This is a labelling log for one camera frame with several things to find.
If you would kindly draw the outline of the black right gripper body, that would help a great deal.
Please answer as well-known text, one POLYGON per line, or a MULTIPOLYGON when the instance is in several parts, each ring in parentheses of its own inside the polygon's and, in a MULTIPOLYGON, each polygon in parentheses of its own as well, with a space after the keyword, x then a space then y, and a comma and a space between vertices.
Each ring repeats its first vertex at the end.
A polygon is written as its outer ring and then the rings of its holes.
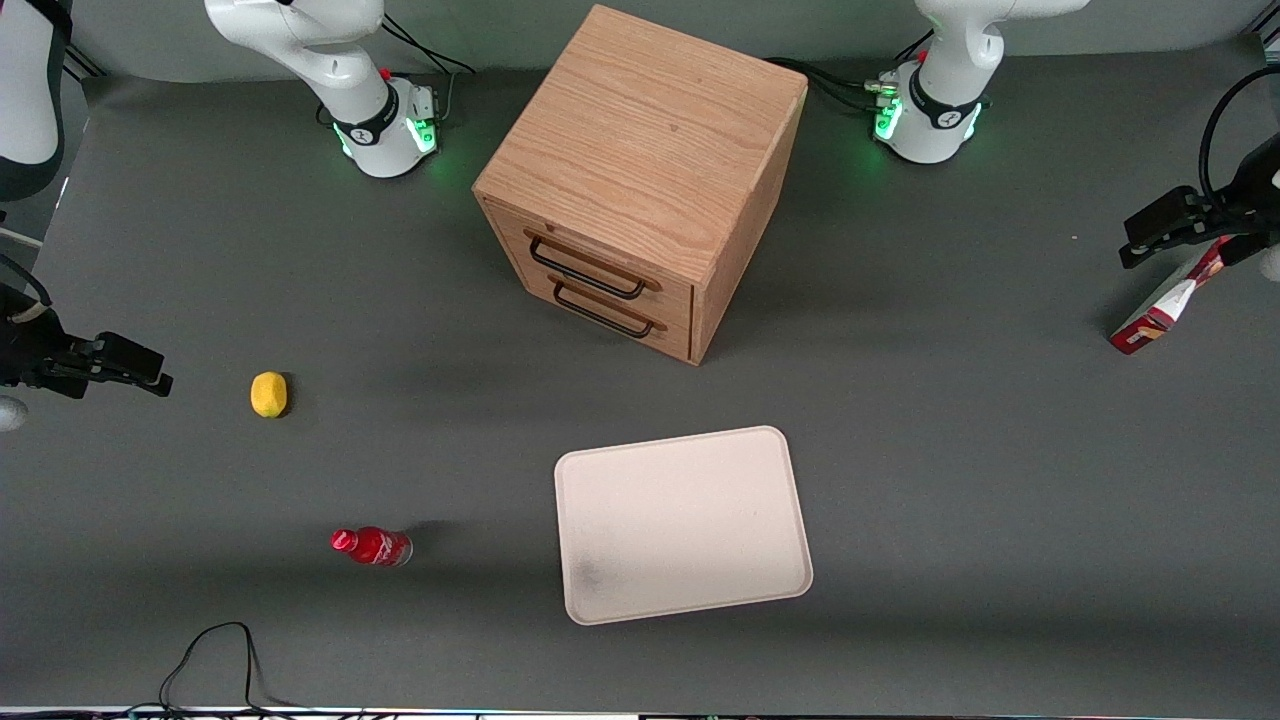
POLYGON ((46 364, 90 369, 49 304, 8 284, 1 293, 1 386, 46 389, 46 364))

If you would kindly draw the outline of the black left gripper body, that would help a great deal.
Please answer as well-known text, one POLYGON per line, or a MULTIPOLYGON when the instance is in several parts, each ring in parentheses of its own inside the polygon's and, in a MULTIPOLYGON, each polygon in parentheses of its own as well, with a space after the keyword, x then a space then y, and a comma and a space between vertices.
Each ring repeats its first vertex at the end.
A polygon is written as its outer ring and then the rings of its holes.
POLYGON ((1198 149, 1199 195, 1211 206, 1208 224, 1213 238, 1226 234, 1276 232, 1279 213, 1279 133, 1248 152, 1230 182, 1220 188, 1210 178, 1211 129, 1198 149))

